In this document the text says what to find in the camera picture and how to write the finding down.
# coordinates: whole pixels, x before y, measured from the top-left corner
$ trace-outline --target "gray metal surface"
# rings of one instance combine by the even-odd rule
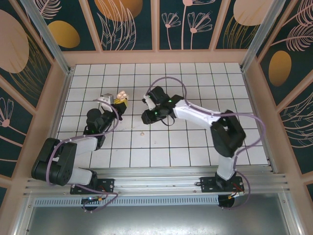
[[[108,197],[102,201],[92,202],[85,205],[94,207],[104,205],[113,197]],[[77,197],[52,197],[36,198],[34,207],[81,207],[82,198]],[[186,195],[186,196],[141,196],[141,197],[118,197],[109,207],[130,207],[130,206],[178,206],[178,205],[218,205],[218,195]]]
[[[278,196],[252,195],[241,209],[213,205],[34,208],[28,235],[288,235]]]

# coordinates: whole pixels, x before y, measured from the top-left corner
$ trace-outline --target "grid tile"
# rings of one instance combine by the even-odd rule
[[[241,73],[238,63],[225,63],[227,73]]]
[[[131,156],[131,167],[150,166],[150,149],[132,149]]]
[[[150,73],[151,74],[165,74],[165,64],[151,64]]]
[[[76,65],[74,76],[89,75],[90,65]]]
[[[180,70],[182,74],[196,74],[195,63],[181,63]]]
[[[121,64],[119,74],[135,74],[135,64]]]
[[[89,76],[88,77],[88,82],[87,82],[87,87],[102,87],[103,83],[103,76]]]
[[[136,64],[135,74],[150,74],[150,64]]]
[[[226,73],[224,63],[210,63],[212,73]]]
[[[171,148],[171,166],[190,166],[188,148]]]
[[[104,75],[106,65],[91,65],[89,75]]]
[[[191,166],[210,165],[208,148],[189,148]]]
[[[85,88],[88,76],[73,76],[71,88]]]
[[[197,74],[199,86],[214,86],[211,74]]]
[[[90,167],[91,168],[109,168],[110,167],[111,150],[99,149],[92,152]]]
[[[210,63],[196,63],[197,74],[211,73]]]
[[[180,73],[179,63],[165,64],[166,74],[178,74]]]
[[[104,75],[119,75],[120,64],[106,65]]]
[[[218,165],[210,130],[204,130],[190,121],[171,118],[151,125],[143,124],[142,113],[148,109],[141,99],[150,84],[165,74],[182,80],[187,86],[187,98],[195,105],[209,110],[229,109],[252,113],[250,101],[238,64],[233,63],[168,63],[78,65],[64,106],[58,138],[68,139],[82,135],[87,112],[100,105],[92,100],[101,94],[129,94],[128,108],[118,128],[106,135],[100,150],[75,159],[79,167],[176,167]],[[183,95],[182,86],[172,79],[159,81],[172,97]],[[259,137],[255,120],[239,116],[249,145]],[[264,165],[267,159],[262,143],[244,151],[238,165]]]
[[[152,148],[150,152],[151,167],[170,166],[170,151],[168,148]]]
[[[130,158],[130,149],[112,149],[110,167],[129,167]]]

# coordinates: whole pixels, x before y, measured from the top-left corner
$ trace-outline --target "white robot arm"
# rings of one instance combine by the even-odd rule
[[[175,95],[170,98],[161,87],[152,89],[142,101],[149,107],[141,116],[145,124],[152,124],[171,116],[172,118],[191,121],[198,126],[211,130],[214,147],[220,155],[216,183],[223,189],[227,185],[227,181],[235,175],[234,153],[242,146],[246,137],[237,118],[208,115],[206,113],[218,115],[221,112],[207,110],[190,103],[189,105],[196,109],[191,108],[182,96]]]

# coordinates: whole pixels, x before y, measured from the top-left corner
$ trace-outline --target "dark teal wallpaper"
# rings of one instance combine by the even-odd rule
[[[275,20],[275,22],[274,22],[274,24],[273,24],[271,30],[269,31],[267,37],[264,39],[262,45],[260,46],[258,52],[256,53],[256,56],[257,56],[257,57],[259,57],[259,55],[260,55],[260,53],[262,52],[262,50],[263,50],[265,44],[268,42],[268,38],[269,38],[270,35],[273,33],[274,29],[276,28],[278,22],[279,22],[280,19],[282,18],[283,14],[284,14],[284,12],[285,12],[285,10],[286,10],[286,8],[288,7],[288,5],[289,5],[290,2],[291,2],[291,0],[286,0],[286,1],[285,1],[285,4],[284,4],[284,7],[283,7],[282,11],[280,12],[280,14],[278,15],[278,17],[276,18],[276,20]]]
[[[216,49],[248,49],[271,3],[231,0]]]
[[[51,64],[9,1],[0,19],[0,76],[36,107]]]
[[[79,0],[34,0],[34,3],[61,51],[95,50]]]
[[[0,208],[4,200],[5,193],[6,193],[6,188],[0,187]]]
[[[0,88],[0,175],[12,177],[32,118]]]
[[[150,0],[88,0],[103,50],[152,50]]]
[[[160,0],[160,50],[209,49],[221,1]]]
[[[280,113],[280,117],[302,174],[313,171],[313,83]]]
[[[260,65],[278,105],[313,69],[313,2],[299,0]]]
[[[309,191],[311,200],[312,200],[312,202],[313,202],[313,184],[307,185],[307,189],[308,189],[308,191]]]

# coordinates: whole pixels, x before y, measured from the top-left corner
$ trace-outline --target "yellow object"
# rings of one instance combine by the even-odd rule
[[[291,58],[283,50],[276,52],[270,60],[268,76],[271,84],[279,87],[287,80],[291,71]]]
[[[235,20],[241,25],[259,25],[262,23],[272,2],[273,0],[236,0],[234,4]]]
[[[10,73],[21,72],[29,56],[27,34],[10,14],[0,10],[0,68]]]
[[[48,28],[58,45],[65,48],[74,48],[79,45],[79,34],[69,23],[54,21],[48,25]]]
[[[128,17],[125,17],[123,8],[126,12],[128,9],[134,18],[138,16],[142,10],[142,0],[95,0],[94,2],[102,15],[118,22],[128,20]]]

